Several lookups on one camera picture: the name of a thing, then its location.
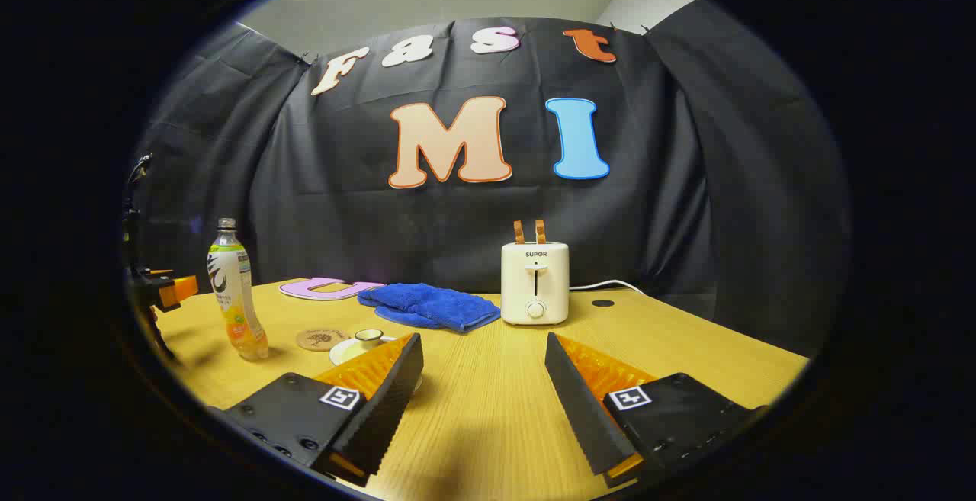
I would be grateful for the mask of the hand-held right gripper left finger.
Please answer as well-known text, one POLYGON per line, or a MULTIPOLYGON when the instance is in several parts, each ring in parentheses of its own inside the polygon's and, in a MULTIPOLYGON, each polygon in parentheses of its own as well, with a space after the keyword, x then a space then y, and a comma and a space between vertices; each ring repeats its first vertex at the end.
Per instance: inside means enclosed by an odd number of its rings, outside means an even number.
POLYGON ((422 339, 412 333, 315 378, 282 374, 222 410, 222 421, 297 465, 363 487, 379 473, 422 369, 422 339))

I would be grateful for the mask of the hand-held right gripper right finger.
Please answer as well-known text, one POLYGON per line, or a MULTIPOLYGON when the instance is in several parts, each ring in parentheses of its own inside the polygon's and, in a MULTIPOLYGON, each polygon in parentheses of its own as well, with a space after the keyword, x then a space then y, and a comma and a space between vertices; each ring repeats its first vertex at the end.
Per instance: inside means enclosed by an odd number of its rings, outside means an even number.
POLYGON ((767 410, 735 403, 687 373, 655 378, 555 333, 544 363, 590 470, 610 487, 687 472, 767 410))

